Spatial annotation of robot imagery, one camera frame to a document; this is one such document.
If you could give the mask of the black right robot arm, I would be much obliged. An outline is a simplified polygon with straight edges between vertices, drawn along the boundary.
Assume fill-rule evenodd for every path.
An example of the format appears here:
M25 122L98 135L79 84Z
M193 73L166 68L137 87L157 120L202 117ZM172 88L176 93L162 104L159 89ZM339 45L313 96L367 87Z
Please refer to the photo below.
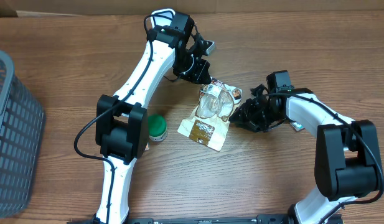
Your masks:
M375 125L343 116L311 90L295 88L286 70L269 74L266 82L250 90L252 98L229 120L255 133L285 121L300 124L316 138L316 186L287 214L258 215L257 223L342 223L340 209L379 200L384 194L384 173Z

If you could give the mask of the green lid jar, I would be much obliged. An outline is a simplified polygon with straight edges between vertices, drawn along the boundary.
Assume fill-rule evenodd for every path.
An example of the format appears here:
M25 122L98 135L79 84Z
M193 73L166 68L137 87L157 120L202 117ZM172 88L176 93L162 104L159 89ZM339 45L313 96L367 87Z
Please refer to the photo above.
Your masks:
M149 138L160 142L167 137L167 123L163 116L153 114L148 117Z

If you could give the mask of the brown Pantree snack pouch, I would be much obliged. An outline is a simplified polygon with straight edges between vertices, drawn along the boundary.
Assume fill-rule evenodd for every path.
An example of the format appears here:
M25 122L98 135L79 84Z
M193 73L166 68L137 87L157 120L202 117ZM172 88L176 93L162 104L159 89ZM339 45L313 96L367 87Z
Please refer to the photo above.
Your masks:
M239 107L243 90L212 78L199 91L199 103L190 116L183 119L178 133L220 151L229 129L230 116Z

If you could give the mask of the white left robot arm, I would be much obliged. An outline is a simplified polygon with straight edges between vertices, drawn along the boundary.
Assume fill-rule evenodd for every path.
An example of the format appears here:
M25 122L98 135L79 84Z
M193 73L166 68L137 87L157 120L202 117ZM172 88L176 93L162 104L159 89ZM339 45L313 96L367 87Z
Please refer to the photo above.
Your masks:
M95 141L105 175L101 204L94 223L125 223L134 165L149 142L147 108L168 70L178 79L209 84L210 64L204 59L215 47L197 30L194 20L163 9L146 16L146 48L126 83L113 95L102 95L96 107Z

